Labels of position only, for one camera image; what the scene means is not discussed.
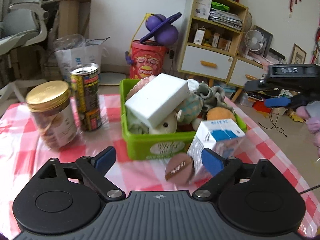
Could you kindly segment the gloved right hand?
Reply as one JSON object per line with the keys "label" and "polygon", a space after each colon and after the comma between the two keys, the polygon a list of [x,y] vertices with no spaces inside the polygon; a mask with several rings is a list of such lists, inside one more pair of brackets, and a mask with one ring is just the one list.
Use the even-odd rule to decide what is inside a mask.
{"label": "gloved right hand", "polygon": [[306,111],[305,106],[298,107],[296,109],[296,113],[299,117],[303,118],[306,121],[306,125],[311,134],[314,135],[313,144],[318,148],[318,156],[319,156],[319,147],[320,147],[320,133],[319,133],[319,118],[311,117]]}

